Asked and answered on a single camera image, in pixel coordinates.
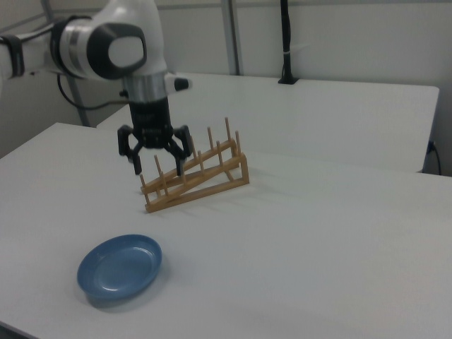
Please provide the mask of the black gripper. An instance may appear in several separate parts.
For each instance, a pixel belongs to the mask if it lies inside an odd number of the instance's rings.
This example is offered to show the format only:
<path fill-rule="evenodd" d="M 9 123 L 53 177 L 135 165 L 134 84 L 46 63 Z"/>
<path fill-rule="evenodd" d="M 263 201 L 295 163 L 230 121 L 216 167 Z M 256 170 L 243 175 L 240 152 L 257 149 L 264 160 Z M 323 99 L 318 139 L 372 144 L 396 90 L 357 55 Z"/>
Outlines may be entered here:
<path fill-rule="evenodd" d="M 170 121 L 170 109 L 167 98 L 148 103 L 132 102 L 129 104 L 133 128 L 127 125 L 117 130 L 118 148 L 121 156 L 126 156 L 133 164 L 135 175 L 142 173 L 139 153 L 141 148 L 169 149 L 176 163 L 177 175 L 184 173 L 185 160 L 193 153 L 190 130 L 183 125 L 173 130 Z M 134 148 L 129 145 L 129 136 L 138 141 Z M 172 138 L 182 142 L 182 148 Z"/>

